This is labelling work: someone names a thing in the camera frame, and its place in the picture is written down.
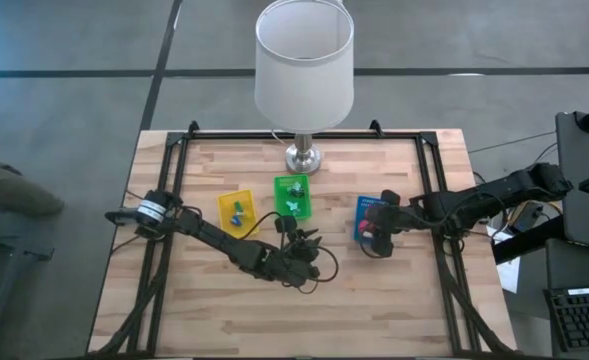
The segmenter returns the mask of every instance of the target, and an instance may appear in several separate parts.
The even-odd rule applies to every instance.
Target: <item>wooden table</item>
[[[449,189],[473,186],[462,131],[437,132]],[[133,193],[144,195],[156,187],[166,133],[141,133],[127,186]],[[319,140],[316,144],[324,159],[321,170],[310,177],[313,217],[301,227],[320,229],[322,244],[340,261],[336,280],[303,295],[241,273],[225,255],[177,234],[158,356],[451,354],[429,232],[395,236],[394,255],[385,260],[365,257],[352,240],[358,195],[380,196],[381,190],[389,188],[401,194],[406,204],[423,193],[415,145],[404,140]],[[205,219],[219,224],[216,197],[251,189],[258,214],[265,214],[274,206],[274,177],[286,174],[284,150],[275,140],[191,141],[181,197],[201,208]],[[433,172],[430,177],[437,188]],[[135,207],[138,202],[128,195],[124,206]],[[277,245],[273,222],[265,222],[260,229],[257,239]],[[133,230],[134,226],[120,228],[114,245],[131,238]],[[463,258],[472,302],[501,340],[515,348],[488,239],[470,236],[465,241]],[[105,344],[131,310],[144,248],[141,240],[113,255],[90,350]],[[333,271],[327,257],[320,256],[316,264],[325,274]],[[141,348],[147,339],[149,308]],[[467,339],[461,312],[457,314],[461,337]]]

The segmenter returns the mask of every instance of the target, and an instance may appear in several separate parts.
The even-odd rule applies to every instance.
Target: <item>yellow tray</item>
[[[235,202],[240,202],[243,208],[245,216],[241,217],[241,226],[235,226],[230,221],[232,216],[236,214],[236,208],[234,207]],[[256,210],[254,210],[254,198],[252,197],[252,191],[241,190],[218,197],[218,217],[221,221],[221,229],[226,233],[234,236],[241,237],[256,224]],[[258,226],[252,234],[258,233]]]

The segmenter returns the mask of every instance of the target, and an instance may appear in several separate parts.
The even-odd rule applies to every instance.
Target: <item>blue object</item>
[[[362,228],[367,227],[367,221],[365,220],[365,211],[371,205],[375,205],[375,204],[383,205],[383,204],[385,204],[385,201],[375,198],[375,197],[369,197],[369,196],[359,196],[358,197],[358,200],[356,202],[356,218],[354,219],[354,240],[356,240],[356,242],[358,242],[358,243],[361,243],[364,245],[370,245],[372,243],[372,238],[367,237],[367,236],[363,236],[359,232],[359,226],[361,226]]]
[[[230,219],[230,222],[234,226],[241,226],[241,225],[243,225],[243,223],[241,223],[241,218],[239,218],[238,215],[232,216],[232,218]]]

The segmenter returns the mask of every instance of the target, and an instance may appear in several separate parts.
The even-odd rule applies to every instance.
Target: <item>green object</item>
[[[303,192],[302,196],[294,194]],[[281,215],[292,215],[297,220],[312,216],[310,186],[307,175],[278,176],[274,178],[274,207]]]
[[[236,211],[236,216],[245,215],[245,213],[243,212],[243,207],[241,206],[241,203],[238,201],[234,202],[234,210]]]

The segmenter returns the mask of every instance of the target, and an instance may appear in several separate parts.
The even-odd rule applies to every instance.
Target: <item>blue box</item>
[[[356,218],[354,219],[354,240],[363,245],[370,245],[372,243],[371,237],[366,237],[360,234],[359,226],[367,225],[365,220],[365,211],[372,205],[385,205],[385,201],[370,197],[370,196],[359,196],[356,202]]]

